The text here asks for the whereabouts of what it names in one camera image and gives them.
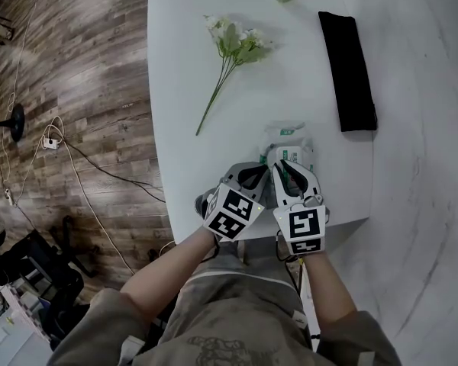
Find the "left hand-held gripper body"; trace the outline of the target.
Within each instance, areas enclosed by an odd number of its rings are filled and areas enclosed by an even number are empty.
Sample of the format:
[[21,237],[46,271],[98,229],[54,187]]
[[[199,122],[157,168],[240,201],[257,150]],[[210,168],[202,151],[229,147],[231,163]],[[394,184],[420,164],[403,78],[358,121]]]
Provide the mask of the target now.
[[265,206],[253,201],[238,183],[224,183],[195,199],[195,211],[203,219],[203,227],[224,241],[235,241],[265,211]]

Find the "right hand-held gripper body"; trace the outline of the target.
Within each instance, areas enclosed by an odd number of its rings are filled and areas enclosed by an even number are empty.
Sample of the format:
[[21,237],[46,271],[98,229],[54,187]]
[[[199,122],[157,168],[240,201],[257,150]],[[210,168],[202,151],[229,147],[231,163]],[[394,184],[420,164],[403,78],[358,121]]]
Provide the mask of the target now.
[[273,216],[291,255],[303,256],[325,250],[329,210],[321,194],[277,207]]

